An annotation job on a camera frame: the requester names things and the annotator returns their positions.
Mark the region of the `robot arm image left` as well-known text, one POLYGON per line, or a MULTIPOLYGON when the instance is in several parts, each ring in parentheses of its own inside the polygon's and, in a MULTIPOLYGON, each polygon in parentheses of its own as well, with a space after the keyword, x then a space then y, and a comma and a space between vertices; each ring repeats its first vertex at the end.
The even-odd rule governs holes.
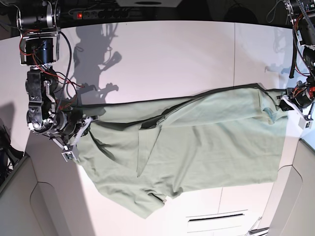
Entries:
POLYGON ((27 125, 37 135, 49 137, 65 153, 75 149, 92 122, 76 112, 70 103, 63 103, 68 75, 58 75, 53 64, 59 60, 59 40, 64 33, 58 26, 61 15, 56 0, 34 0, 17 5, 16 24, 20 32, 20 64, 27 72, 29 96, 27 125))

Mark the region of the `robot arm image right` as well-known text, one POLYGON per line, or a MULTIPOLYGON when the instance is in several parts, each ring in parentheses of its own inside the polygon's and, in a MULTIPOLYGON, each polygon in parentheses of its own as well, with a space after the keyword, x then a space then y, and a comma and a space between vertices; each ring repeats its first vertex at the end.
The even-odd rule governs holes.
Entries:
POLYGON ((306 77, 279 96, 283 111, 296 111, 303 120, 311 122, 315 107, 315 2, 313 0, 284 0, 292 23, 293 55, 289 78, 294 73, 306 77))

